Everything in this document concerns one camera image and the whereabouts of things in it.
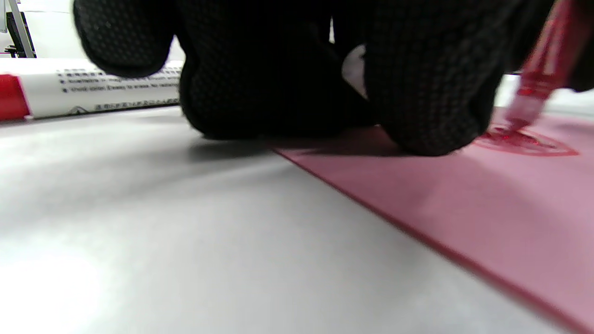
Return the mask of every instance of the pink sheet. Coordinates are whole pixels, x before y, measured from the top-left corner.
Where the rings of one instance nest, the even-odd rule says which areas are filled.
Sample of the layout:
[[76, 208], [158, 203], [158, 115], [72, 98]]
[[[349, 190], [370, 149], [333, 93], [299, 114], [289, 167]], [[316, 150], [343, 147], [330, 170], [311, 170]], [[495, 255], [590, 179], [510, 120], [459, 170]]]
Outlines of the pink sheet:
[[446, 157], [397, 157], [379, 128], [274, 147], [498, 287], [594, 333], [594, 124], [543, 118], [529, 131], [544, 149], [482, 139]]

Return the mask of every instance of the textured glove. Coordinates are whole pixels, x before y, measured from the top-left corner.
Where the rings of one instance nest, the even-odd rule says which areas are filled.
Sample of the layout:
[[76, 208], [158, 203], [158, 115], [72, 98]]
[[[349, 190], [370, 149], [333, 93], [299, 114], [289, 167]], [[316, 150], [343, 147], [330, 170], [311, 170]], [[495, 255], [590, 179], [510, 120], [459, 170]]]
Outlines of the textured glove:
[[[177, 36], [181, 107], [206, 137], [327, 137], [380, 124], [405, 151], [437, 156], [486, 130], [515, 37], [544, 2], [75, 0], [73, 13], [89, 58], [122, 77], [160, 70]], [[341, 78], [360, 44], [369, 101]]]

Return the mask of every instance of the finger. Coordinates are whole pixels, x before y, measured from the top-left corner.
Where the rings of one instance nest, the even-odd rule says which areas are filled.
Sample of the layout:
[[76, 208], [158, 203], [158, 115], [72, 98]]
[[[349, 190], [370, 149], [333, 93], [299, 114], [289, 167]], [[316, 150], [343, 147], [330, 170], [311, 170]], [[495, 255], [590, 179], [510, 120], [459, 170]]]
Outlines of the finger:
[[489, 124], [510, 44], [505, 23], [518, 1], [378, 3], [368, 27], [365, 84], [380, 124], [416, 155], [446, 155], [470, 144]]
[[156, 0], [75, 0], [83, 49], [114, 75], [144, 77], [161, 69], [173, 39], [172, 16]]
[[594, 36], [584, 48], [567, 86], [578, 93], [594, 89]]

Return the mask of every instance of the red marker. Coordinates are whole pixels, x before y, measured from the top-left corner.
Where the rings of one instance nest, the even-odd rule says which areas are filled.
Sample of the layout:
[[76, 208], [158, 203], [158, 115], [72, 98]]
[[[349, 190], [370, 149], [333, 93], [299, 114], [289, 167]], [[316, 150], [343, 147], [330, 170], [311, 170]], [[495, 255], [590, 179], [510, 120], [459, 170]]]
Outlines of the red marker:
[[0, 59], [0, 122], [174, 105], [182, 66], [126, 79], [86, 59]]
[[590, 35], [594, 18], [575, 0], [557, 0], [522, 68], [520, 87], [508, 107], [508, 131], [534, 123], [551, 94], [567, 84]]

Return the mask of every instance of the red drawing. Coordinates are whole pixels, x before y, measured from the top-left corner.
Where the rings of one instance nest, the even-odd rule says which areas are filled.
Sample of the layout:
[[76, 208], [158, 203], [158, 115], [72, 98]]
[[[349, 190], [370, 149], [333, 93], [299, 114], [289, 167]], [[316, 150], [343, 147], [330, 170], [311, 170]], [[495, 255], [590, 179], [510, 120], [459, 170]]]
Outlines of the red drawing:
[[501, 125], [493, 126], [474, 144], [485, 149], [527, 156], [577, 156], [568, 145], [529, 130], [510, 133]]

